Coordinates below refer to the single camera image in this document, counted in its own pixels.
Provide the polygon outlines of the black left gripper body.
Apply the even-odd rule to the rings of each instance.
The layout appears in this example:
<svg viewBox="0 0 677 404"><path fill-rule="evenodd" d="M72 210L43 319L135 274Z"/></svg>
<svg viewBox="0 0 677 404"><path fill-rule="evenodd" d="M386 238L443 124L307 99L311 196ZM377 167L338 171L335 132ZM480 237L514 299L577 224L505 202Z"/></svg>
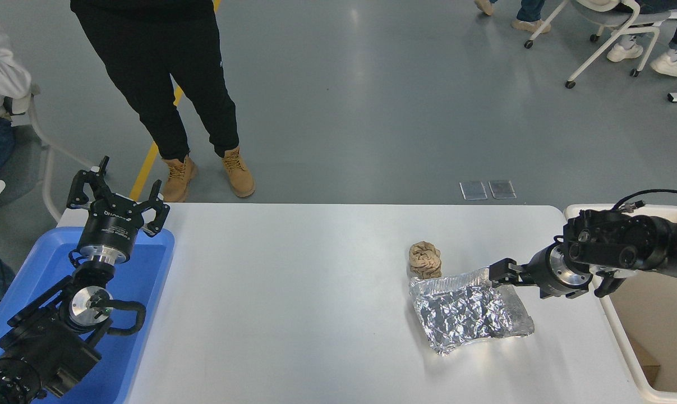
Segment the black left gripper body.
<svg viewBox="0 0 677 404"><path fill-rule="evenodd" d="M85 258L105 255L129 259L144 220L137 203L122 195L114 199L96 199L90 204L89 218L77 249Z"/></svg>

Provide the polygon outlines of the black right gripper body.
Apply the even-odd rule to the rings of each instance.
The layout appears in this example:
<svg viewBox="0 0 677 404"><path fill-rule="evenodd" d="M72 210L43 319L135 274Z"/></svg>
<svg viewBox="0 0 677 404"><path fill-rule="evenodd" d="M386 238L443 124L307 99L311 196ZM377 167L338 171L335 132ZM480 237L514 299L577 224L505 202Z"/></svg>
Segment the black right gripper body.
<svg viewBox="0 0 677 404"><path fill-rule="evenodd" d="M539 288L539 297L566 296L572 292L572 271L565 264L559 245L550 245L536 253L524 267L526 276Z"/></svg>

